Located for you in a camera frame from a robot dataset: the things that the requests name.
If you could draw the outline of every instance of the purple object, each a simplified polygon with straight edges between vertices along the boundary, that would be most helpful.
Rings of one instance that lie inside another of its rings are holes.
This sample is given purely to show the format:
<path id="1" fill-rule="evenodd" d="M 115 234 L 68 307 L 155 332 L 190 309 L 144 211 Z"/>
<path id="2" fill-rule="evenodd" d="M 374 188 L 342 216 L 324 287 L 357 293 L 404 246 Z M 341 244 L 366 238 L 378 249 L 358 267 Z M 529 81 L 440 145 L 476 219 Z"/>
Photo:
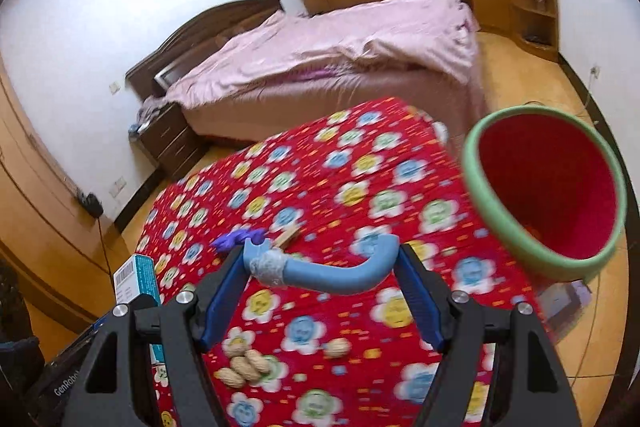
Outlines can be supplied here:
<path id="1" fill-rule="evenodd" d="M 261 245 L 266 237 L 265 229 L 238 229 L 225 233 L 211 243 L 211 246 L 219 253 L 229 253 L 237 245 L 242 245 L 248 237 L 254 245 Z"/>

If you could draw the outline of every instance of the barcode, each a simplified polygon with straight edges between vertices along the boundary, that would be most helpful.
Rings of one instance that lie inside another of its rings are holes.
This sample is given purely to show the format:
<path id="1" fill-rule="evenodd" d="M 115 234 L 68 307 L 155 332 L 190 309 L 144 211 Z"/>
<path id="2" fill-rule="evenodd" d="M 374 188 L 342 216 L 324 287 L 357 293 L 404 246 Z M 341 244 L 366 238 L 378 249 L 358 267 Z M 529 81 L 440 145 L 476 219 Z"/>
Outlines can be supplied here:
<path id="1" fill-rule="evenodd" d="M 122 284 L 122 282 L 133 273 L 133 261 L 126 264 L 116 273 L 116 285 Z"/>

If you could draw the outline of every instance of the wooden headboard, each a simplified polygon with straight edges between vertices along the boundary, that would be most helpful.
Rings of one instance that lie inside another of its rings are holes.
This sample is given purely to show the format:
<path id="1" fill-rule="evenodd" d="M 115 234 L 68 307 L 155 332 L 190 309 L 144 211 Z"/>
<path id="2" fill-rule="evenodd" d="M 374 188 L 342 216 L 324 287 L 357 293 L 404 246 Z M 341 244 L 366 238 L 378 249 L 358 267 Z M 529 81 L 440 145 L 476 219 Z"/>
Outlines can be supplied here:
<path id="1" fill-rule="evenodd" d="M 140 99 L 162 96 L 169 85 L 218 51 L 234 35 L 258 27 L 282 10 L 280 0 L 241 0 L 209 8 L 180 26 L 164 43 L 127 71 Z"/>

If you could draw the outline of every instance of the blue plastic handle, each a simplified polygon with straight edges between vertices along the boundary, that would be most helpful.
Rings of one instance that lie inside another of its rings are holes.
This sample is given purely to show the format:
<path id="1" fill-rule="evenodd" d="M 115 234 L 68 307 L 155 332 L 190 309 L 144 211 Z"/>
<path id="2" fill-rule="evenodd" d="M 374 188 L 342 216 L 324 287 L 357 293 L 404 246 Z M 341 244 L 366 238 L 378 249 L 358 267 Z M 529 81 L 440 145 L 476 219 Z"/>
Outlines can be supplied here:
<path id="1" fill-rule="evenodd" d="M 306 263 L 289 258 L 284 266 L 282 279 L 287 286 L 331 293 L 334 295 L 355 295 L 375 288 L 396 263 L 400 241 L 397 236 L 381 234 L 374 253 L 364 263 L 351 268 L 338 268 L 324 264 Z M 250 272 L 250 263 L 271 248 L 271 241 L 254 245 L 251 239 L 244 242 L 244 268 Z"/>

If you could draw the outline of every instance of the pile of peanuts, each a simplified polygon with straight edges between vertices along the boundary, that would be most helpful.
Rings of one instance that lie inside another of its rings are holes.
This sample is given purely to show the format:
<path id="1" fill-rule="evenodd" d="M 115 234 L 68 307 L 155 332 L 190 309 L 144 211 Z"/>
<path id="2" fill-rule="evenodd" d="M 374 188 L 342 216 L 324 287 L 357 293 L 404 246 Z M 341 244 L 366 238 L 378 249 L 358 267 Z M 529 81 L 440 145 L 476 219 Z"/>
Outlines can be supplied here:
<path id="1" fill-rule="evenodd" d="M 242 389 L 247 382 L 254 383 L 270 371 L 269 362 L 256 349 L 248 349 L 244 342 L 224 346 L 225 355 L 231 367 L 216 371 L 215 377 L 227 387 Z M 334 339 L 324 346 L 324 355 L 328 359 L 339 359 L 351 350 L 347 339 Z"/>

